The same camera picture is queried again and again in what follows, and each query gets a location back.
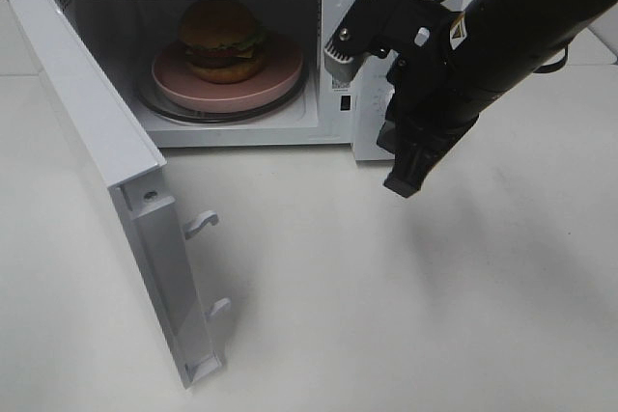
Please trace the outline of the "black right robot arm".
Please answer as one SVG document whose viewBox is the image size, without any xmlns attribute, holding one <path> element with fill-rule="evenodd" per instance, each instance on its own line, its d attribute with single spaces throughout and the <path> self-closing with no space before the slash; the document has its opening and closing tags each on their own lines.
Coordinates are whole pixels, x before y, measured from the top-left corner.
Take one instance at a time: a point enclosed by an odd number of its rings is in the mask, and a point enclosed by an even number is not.
<svg viewBox="0 0 618 412">
<path fill-rule="evenodd" d="M 561 69 L 574 37 L 617 0 L 354 0 L 324 49 L 352 81 L 369 56 L 396 53 L 378 145 L 394 157 L 385 186 L 414 195 L 480 113 L 533 73 Z"/>
</svg>

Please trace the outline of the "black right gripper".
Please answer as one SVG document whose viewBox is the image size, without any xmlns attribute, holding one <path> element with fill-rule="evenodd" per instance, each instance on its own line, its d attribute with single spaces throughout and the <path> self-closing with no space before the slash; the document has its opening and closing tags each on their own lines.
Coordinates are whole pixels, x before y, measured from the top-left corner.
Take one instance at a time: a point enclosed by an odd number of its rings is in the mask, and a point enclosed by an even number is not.
<svg viewBox="0 0 618 412">
<path fill-rule="evenodd" d="M 421 189 L 444 156 L 421 144 L 436 135 L 453 145 L 476 122 L 454 123 L 430 113 L 449 94 L 447 34 L 456 16 L 436 0 L 354 0 L 329 38 L 347 56 L 365 55 L 354 78 L 361 81 L 354 157 L 378 161 L 395 155 L 383 186 L 403 198 Z M 397 142 L 399 134 L 414 143 Z"/>
</svg>

